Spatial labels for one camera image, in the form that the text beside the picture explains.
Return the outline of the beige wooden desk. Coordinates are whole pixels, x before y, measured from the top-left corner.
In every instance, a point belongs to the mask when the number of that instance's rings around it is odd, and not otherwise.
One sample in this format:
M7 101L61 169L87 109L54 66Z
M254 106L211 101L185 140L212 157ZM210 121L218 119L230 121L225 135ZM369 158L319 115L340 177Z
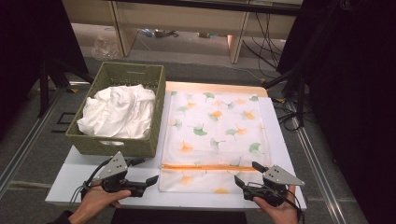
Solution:
M269 29L274 39L286 39L293 16L239 12L198 7L174 7L107 0L63 0L73 23L112 26L116 30L118 49L129 54L139 28L175 30L226 35L232 63L238 61L244 36L260 36Z

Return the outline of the person's left hand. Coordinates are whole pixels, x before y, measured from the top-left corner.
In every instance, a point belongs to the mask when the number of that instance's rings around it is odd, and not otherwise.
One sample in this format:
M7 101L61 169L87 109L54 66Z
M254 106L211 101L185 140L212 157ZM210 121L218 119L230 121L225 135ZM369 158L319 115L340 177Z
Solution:
M129 190L106 192L101 187L91 188L78 209L68 218L71 224L92 224L99 214L110 205L120 208L120 200L131 195Z

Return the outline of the clear plastic bag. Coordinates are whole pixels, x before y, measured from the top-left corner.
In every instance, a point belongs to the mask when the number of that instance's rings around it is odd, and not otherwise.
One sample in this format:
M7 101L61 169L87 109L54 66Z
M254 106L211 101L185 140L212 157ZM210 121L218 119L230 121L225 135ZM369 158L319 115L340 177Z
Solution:
M117 60L121 56L114 36L98 35L93 42L92 57L98 61Z

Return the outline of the leaf print white pillowcase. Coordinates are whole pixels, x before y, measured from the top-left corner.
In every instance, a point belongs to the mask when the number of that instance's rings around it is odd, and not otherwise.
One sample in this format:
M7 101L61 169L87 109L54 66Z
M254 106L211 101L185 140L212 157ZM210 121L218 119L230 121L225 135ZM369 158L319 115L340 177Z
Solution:
M257 95L171 92L161 191L236 194L237 177L244 182L261 180L254 161L272 163Z

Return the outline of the person's dark clothing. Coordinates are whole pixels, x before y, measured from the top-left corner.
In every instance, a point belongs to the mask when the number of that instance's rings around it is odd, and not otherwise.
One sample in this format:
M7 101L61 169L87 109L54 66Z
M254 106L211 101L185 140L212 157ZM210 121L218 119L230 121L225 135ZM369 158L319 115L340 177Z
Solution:
M116 209L111 224L248 224L244 212Z

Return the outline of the metal floor rail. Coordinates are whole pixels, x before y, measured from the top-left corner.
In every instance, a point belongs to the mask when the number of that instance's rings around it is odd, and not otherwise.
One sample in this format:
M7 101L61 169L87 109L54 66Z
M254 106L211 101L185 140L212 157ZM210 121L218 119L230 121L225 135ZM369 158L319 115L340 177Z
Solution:
M296 129L304 154L317 181L319 191L321 192L323 200L330 213L333 224L347 224L341 206L332 191L329 181L324 174L324 170L322 169L316 152L304 128L303 119L298 119L297 116L294 116L291 121L293 127Z
M49 91L49 108L40 114L40 90L33 88L0 139L0 200L13 190L52 187L71 147L64 133L78 110L81 88Z

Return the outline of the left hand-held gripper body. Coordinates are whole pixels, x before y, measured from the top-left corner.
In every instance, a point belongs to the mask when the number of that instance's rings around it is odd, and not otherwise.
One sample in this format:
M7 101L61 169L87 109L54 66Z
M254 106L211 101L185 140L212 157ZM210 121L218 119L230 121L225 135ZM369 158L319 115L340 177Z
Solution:
M126 178L129 167L119 151L106 162L105 167L93 177L93 180L99 181L106 192L129 190L131 197L142 197L146 188L141 188L139 182L131 182Z

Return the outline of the white cloth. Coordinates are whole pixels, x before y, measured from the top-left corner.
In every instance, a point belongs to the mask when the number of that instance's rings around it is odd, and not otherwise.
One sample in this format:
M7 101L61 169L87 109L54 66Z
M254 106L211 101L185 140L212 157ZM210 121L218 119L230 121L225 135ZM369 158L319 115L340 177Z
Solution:
M88 97L78 129L87 135L144 139L149 136L156 95L141 84L108 87Z

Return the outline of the black curtain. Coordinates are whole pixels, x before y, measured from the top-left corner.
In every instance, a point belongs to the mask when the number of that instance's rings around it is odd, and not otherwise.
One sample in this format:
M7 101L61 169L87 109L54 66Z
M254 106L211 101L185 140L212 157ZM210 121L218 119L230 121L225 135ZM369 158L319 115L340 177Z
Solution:
M63 0L0 0L0 138L43 73L90 80Z
M304 75L332 154L369 224L396 224L396 0L334 12Z

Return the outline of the green woven basket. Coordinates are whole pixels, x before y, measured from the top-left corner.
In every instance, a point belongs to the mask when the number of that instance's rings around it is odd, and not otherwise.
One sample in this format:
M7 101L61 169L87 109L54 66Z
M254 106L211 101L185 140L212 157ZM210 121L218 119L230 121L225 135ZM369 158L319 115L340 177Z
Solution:
M124 157L149 157L156 155L161 128L165 95L165 71L162 65L104 62L69 125L66 136L80 154L112 156L120 151ZM82 133L77 121L83 117L86 100L108 87L134 86L141 84L154 91L155 103L148 136L143 139L103 137Z

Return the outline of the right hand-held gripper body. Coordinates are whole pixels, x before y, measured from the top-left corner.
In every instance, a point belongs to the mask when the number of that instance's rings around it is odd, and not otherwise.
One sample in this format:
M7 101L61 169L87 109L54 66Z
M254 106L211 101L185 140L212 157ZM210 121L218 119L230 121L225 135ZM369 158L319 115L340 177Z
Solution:
M286 201L288 185L304 186L305 182L290 174L280 166L267 167L268 170L262 174L262 183L248 182L243 189L245 200L252 201L259 197L267 201L273 207L280 206Z

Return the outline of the person's right hand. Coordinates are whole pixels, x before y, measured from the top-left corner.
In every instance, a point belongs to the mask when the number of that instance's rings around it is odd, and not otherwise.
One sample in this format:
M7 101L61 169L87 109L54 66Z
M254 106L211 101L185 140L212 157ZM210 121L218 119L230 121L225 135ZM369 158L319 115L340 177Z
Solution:
M257 204L260 212L266 213L273 224L298 224L297 210L289 203L282 203L278 207L273 207L262 198L254 197L253 202Z

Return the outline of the black metal stand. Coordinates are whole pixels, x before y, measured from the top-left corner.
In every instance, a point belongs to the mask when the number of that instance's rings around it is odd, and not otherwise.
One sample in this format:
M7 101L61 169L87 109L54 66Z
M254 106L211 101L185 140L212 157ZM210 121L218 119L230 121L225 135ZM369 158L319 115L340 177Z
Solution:
M304 125L305 82L314 74L318 56L335 26L339 2L340 0L303 0L276 69L280 76L262 84L269 90L286 82L282 96L287 99L296 97L296 108L289 112L286 119L297 116L298 119L303 119Z
M66 89L70 86L70 81L66 77L66 73L71 73L87 81L93 83L93 78L88 72L78 70L76 67L57 58L48 58L40 65L39 72L39 89L40 89L40 111L39 117L43 117L50 108L50 87L51 80L57 89Z

